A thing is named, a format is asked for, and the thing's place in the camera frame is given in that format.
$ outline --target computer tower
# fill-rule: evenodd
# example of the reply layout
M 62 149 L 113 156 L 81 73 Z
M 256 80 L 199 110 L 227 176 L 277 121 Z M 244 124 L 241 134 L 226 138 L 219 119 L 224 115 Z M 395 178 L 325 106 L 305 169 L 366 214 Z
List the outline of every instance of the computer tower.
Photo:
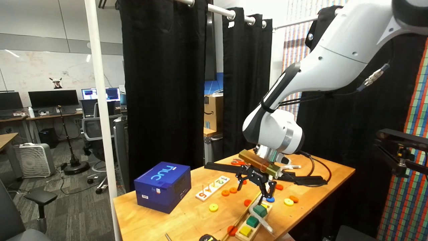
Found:
M 50 148 L 55 148 L 58 143 L 58 137 L 54 128 L 43 129 L 39 132 L 40 142 L 46 143 Z

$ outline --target amazon box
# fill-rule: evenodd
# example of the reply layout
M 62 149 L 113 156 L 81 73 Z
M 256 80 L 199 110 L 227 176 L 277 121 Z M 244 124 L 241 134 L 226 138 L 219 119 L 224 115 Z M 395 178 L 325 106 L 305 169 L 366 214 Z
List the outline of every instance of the amazon box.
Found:
M 204 127 L 223 130 L 223 95 L 206 95 L 204 100 Z
M 190 167 L 160 162 L 134 184 L 138 205 L 169 214 L 192 187 Z

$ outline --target chair armrest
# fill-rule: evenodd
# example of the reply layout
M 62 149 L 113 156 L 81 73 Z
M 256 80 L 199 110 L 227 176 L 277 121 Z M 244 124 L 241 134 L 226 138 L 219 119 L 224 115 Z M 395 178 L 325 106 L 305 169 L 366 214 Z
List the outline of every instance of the chair armrest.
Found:
M 57 194 L 48 191 L 37 190 L 25 195 L 24 198 L 35 202 L 39 206 L 45 206 L 58 197 Z

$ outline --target yellow block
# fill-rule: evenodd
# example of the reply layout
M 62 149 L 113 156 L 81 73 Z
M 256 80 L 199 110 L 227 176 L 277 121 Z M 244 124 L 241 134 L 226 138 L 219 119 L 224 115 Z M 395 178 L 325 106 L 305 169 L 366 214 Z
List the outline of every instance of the yellow block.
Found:
M 239 232 L 242 235 L 244 235 L 245 237 L 249 237 L 251 235 L 251 233 L 253 232 L 253 230 L 248 226 L 244 226 L 241 228 L 241 230 L 239 230 Z

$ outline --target microphone stand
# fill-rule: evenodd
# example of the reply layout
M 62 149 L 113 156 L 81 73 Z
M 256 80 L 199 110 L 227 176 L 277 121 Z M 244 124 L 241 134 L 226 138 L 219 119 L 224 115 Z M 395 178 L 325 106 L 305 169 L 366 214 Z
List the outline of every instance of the microphone stand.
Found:
M 65 131 L 65 136 L 67 138 L 68 147 L 70 148 L 70 154 L 71 154 L 70 165 L 68 165 L 64 168 L 64 174 L 65 175 L 75 175 L 75 174 L 79 174 L 79 173 L 82 173 L 84 171 L 87 171 L 90 168 L 89 163 L 79 162 L 79 159 L 74 155 L 73 148 L 71 147 L 70 138 L 68 137 L 67 128 L 65 127 L 64 116 L 62 115 L 60 105 L 58 106 L 58 109 L 59 109 L 59 114 L 61 115 L 62 126 L 63 126 L 64 131 Z

